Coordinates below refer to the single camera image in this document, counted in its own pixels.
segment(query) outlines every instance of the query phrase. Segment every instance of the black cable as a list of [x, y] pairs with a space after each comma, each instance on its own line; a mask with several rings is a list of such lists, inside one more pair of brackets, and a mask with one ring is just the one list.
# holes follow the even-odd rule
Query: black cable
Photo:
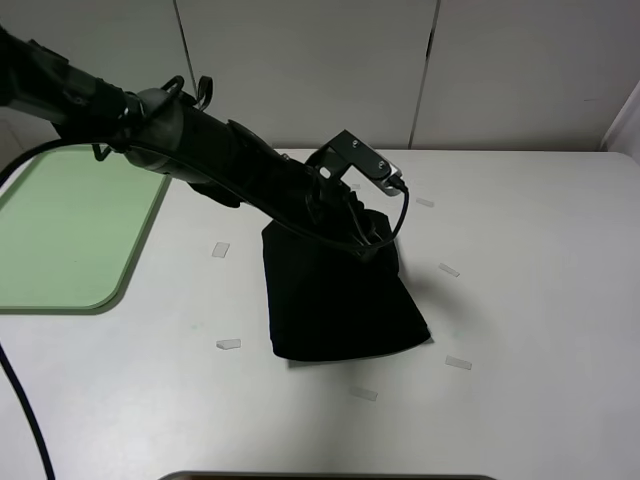
[[246, 192], [244, 189], [238, 187], [237, 185], [233, 185], [232, 183], [228, 182], [225, 178], [212, 178], [209, 173], [199, 169], [197, 166], [194, 166], [189, 161], [188, 158], [184, 158], [181, 154], [177, 152], [173, 152], [171, 150], [157, 147], [155, 145], [151, 145], [145, 142], [140, 142], [138, 140], [115, 139], [115, 138], [92, 138], [84, 141], [58, 139], [58, 140], [53, 140], [51, 142], [43, 143], [42, 145], [39, 145], [35, 148], [32, 148], [31, 150], [28, 150], [20, 154], [14, 161], [12, 161], [5, 168], [5, 170], [2, 171], [2, 173], [0, 173], [0, 187], [2, 187], [4, 182], [6, 182], [6, 180], [9, 178], [9, 176], [13, 172], [15, 172], [22, 164], [26, 163], [28, 160], [30, 160], [36, 155], [39, 155], [41, 153], [44, 153], [56, 148], [61, 148], [61, 147], [70, 147], [70, 146], [77, 146], [77, 145], [95, 145], [98, 143], [107, 144], [107, 145], [110, 145], [110, 144], [116, 145], [117, 149], [120, 151], [122, 151], [125, 148], [137, 148], [140, 150], [146, 150], [147, 152], [154, 153], [157, 155], [163, 155], [165, 157], [169, 157], [175, 162], [181, 164], [182, 166], [189, 168], [195, 171], [196, 173], [199, 173], [200, 175], [211, 179], [211, 181], [229, 190], [230, 192], [237, 195], [247, 203], [262, 210], [287, 230], [290, 230], [291, 232], [303, 238], [315, 240], [328, 247], [336, 248], [338, 250], [345, 250], [348, 252], [367, 252], [371, 250], [378, 250], [382, 247], [386, 247], [387, 245], [391, 244], [398, 236], [398, 233], [400, 232], [400, 228], [402, 228], [402, 224], [404, 223], [404, 220], [407, 216], [407, 211], [409, 209], [409, 190], [406, 188], [404, 182], [400, 178], [394, 177], [390, 180], [390, 183], [392, 183], [395, 188], [402, 191], [402, 193], [404, 194], [404, 202], [402, 205], [402, 211], [400, 212], [400, 217], [398, 218], [398, 223], [396, 223], [396, 226], [393, 229], [393, 232], [391, 233], [391, 235], [387, 237], [385, 240], [372, 243], [370, 245], [356, 246], [356, 245], [351, 245], [349, 243], [337, 242], [335, 240], [329, 240], [327, 238], [324, 238], [321, 235], [318, 235], [317, 233], [307, 230], [306, 228], [299, 227], [298, 225], [294, 224], [289, 219], [284, 217], [280, 212], [272, 209], [270, 205], [263, 202], [260, 198], [253, 197], [250, 193]]
[[20, 406], [24, 411], [24, 416], [27, 417], [27, 422], [29, 423], [29, 427], [31, 428], [31, 432], [33, 433], [33, 438], [35, 438], [36, 445], [38, 446], [38, 452], [40, 452], [40, 458], [42, 459], [42, 465], [44, 466], [47, 480], [55, 480], [56, 475], [53, 472], [53, 465], [51, 464], [51, 458], [49, 457], [49, 452], [47, 451], [47, 444], [44, 442], [44, 437], [42, 436], [42, 432], [40, 431], [40, 426], [38, 425], [36, 416], [33, 413], [33, 409], [31, 408], [31, 404], [29, 403], [27, 394], [24, 392], [24, 389], [20, 384], [20, 380], [18, 380], [16, 372], [13, 371], [13, 367], [11, 366], [11, 363], [9, 363], [9, 359], [4, 353], [2, 345], [0, 345], [0, 364], [2, 364], [2, 369], [9, 379], [9, 383], [13, 387], [13, 391], [16, 393], [16, 397], [18, 397]]

